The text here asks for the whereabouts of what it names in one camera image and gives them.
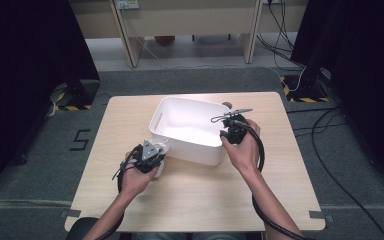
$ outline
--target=white plastic bin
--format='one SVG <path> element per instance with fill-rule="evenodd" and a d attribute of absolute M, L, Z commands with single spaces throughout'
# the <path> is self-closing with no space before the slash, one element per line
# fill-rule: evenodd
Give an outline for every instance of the white plastic bin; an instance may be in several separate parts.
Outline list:
<path fill-rule="evenodd" d="M 149 129 L 154 138 L 169 140 L 167 156 L 215 166 L 224 155 L 220 140 L 223 123 L 212 123 L 211 119 L 229 111 L 222 104 L 166 97 L 158 105 Z"/>

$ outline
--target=floor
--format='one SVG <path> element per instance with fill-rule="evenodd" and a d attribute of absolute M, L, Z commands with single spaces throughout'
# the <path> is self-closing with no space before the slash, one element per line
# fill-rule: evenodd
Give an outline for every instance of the floor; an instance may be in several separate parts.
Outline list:
<path fill-rule="evenodd" d="M 293 43 L 296 33 L 288 33 Z M 265 33 L 261 37 L 271 45 L 276 45 L 278 33 Z M 135 71 L 175 68 L 234 68 L 234 67 L 296 67 L 295 64 L 267 50 L 257 40 L 253 61 L 246 64 L 239 35 L 195 35 L 176 36 L 175 41 L 162 46 L 153 37 L 146 37 L 138 65 L 130 68 L 125 56 L 125 49 L 120 39 L 87 39 L 86 40 L 98 71 Z M 288 48 L 282 39 L 277 47 Z"/>

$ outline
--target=black curtain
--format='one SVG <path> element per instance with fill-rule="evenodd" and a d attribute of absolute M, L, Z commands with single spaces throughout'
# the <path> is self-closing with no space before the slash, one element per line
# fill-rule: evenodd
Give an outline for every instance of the black curtain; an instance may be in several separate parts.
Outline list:
<path fill-rule="evenodd" d="M 0 173 L 28 148 L 61 83 L 99 80 L 67 0 L 0 0 Z"/>
<path fill-rule="evenodd" d="M 326 27 L 339 2 L 345 5 L 335 25 Z M 334 34 L 319 44 L 324 31 Z M 322 46 L 317 66 L 330 70 L 344 109 L 384 169 L 384 1 L 310 0 L 292 59 L 310 64 L 316 46 Z"/>

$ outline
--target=human hand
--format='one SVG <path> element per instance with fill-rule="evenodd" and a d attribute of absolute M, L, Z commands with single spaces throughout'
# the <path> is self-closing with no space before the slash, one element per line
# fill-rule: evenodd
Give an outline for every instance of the human hand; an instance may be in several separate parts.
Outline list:
<path fill-rule="evenodd" d="M 255 133 L 260 136 L 260 127 L 252 120 L 247 119 L 248 125 L 254 129 Z M 260 159 L 258 144 L 254 137 L 247 133 L 238 145 L 230 144 L 226 137 L 221 137 L 223 147 L 229 155 L 233 166 L 241 173 L 257 170 L 257 163 Z"/>
<path fill-rule="evenodd" d="M 152 178 L 157 174 L 158 167 L 153 168 L 148 173 L 140 172 L 133 164 L 129 163 L 122 179 L 122 192 L 128 193 L 133 197 L 143 192 Z"/>

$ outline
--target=forearm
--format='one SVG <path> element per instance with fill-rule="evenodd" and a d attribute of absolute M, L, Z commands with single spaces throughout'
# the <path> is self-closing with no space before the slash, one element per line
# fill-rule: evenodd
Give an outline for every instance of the forearm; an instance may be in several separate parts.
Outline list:
<path fill-rule="evenodd" d="M 270 190 L 261 173 L 258 172 L 257 169 L 254 169 L 242 171 L 241 174 L 250 188 L 260 210 L 276 224 L 302 236 L 301 231 L 274 193 Z M 265 227 L 270 240 L 290 239 L 267 224 L 265 224 Z"/>
<path fill-rule="evenodd" d="M 96 239 L 107 233 L 120 220 L 135 196 L 133 193 L 121 191 L 83 239 Z"/>

